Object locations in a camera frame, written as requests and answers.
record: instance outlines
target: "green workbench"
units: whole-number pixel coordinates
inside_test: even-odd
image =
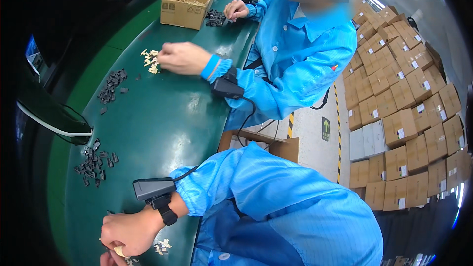
[[[214,0],[211,8],[222,11],[231,0]],[[198,76],[180,76],[168,71],[151,74],[144,67],[140,53],[147,49],[160,50],[164,42],[191,41],[227,58],[241,67],[250,50],[258,27],[257,22],[237,21],[224,27],[197,30],[162,25],[159,19],[151,23],[121,53],[110,70],[124,68],[128,79],[116,91],[116,101],[105,105],[97,98],[105,84],[107,73],[83,111],[93,126],[101,145],[98,151],[115,152],[119,162],[103,169],[106,180],[95,188],[93,179],[85,187],[83,175],[74,172],[85,160],[84,146],[70,149],[65,222],[68,246],[76,265],[96,265],[104,247],[98,240],[106,211],[140,211],[144,203],[135,198],[132,181],[140,178],[168,176],[181,166],[197,165],[213,155],[218,147],[228,115],[228,105],[210,94],[208,82]],[[120,88],[129,91],[121,94]],[[169,239],[173,247],[160,256],[151,248],[138,259],[147,265],[189,265],[198,229],[199,218],[185,216],[164,228],[157,239]]]

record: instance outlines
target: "blue wristband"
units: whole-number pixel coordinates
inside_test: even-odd
[[[220,58],[217,55],[212,55],[210,57],[209,62],[207,63],[207,65],[205,66],[205,68],[201,72],[202,78],[204,78],[205,80],[207,80],[209,78],[210,74],[212,74],[212,72],[215,69],[215,66],[217,65],[219,60],[220,60]]]

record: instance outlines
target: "striped fabric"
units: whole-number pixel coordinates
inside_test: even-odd
[[[356,50],[355,28],[351,21],[340,22],[339,7],[321,13],[317,21],[314,15],[311,20],[294,19],[298,5],[287,0],[261,0],[256,7],[247,5],[249,18],[261,21],[261,26],[246,64],[261,57],[263,65],[254,70],[237,70],[238,85],[257,107],[245,127],[268,119],[282,120],[296,109],[312,106]],[[210,83],[225,74],[231,64],[232,60],[222,60]],[[262,77],[268,77],[273,84]],[[243,99],[226,100],[232,110],[225,130],[238,129],[251,113],[252,105]]]
[[[175,178],[192,167],[171,173]],[[189,215],[203,216],[192,264],[376,265],[383,239],[355,192],[256,143],[210,157],[177,182]],[[229,198],[240,212],[240,217]],[[228,253],[226,259],[222,254]]]

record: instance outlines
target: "worker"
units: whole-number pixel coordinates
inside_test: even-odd
[[[351,23],[355,1],[261,0],[255,6],[232,1],[224,10],[233,21],[260,21],[246,66],[235,69],[244,97],[256,113],[244,127],[268,119],[282,120],[291,112],[320,100],[351,60],[356,31]],[[165,43],[158,61],[177,74],[200,75],[213,83],[232,68],[231,59],[220,59],[192,43]],[[253,106],[244,99],[226,98],[232,108],[225,130],[238,129]]]
[[[191,168],[174,170],[170,177]],[[203,217],[193,266],[381,262],[381,230],[355,192],[254,142],[211,156],[176,186],[169,208],[178,217]],[[136,214],[105,216],[101,240],[111,251],[100,257],[101,266],[126,266],[115,246],[122,246],[125,256],[141,255],[163,228],[159,211],[148,205]],[[180,249],[174,245],[169,251]]]

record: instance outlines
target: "blue sleeve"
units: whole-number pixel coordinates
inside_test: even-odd
[[[246,7],[250,10],[250,13],[246,16],[246,18],[253,21],[262,21],[270,3],[271,0],[260,0],[256,6],[247,4]]]
[[[381,261],[381,230],[356,193],[255,143],[217,153],[176,185],[191,216],[203,216],[214,204],[234,197],[241,212],[269,222],[306,265],[324,260],[331,260],[331,265]]]
[[[244,96],[252,100],[260,113],[270,119],[283,120],[291,112],[303,107],[310,107],[320,100],[327,89],[334,83],[343,69],[350,62],[356,49],[356,36],[345,37],[333,29],[324,39],[322,49],[306,60],[287,68],[282,77],[273,80],[273,84],[256,77],[254,70],[237,69],[238,85],[245,89]],[[232,60],[221,60],[210,83],[225,74],[232,65]],[[244,99],[228,99],[227,104],[234,109],[251,111],[251,103]]]

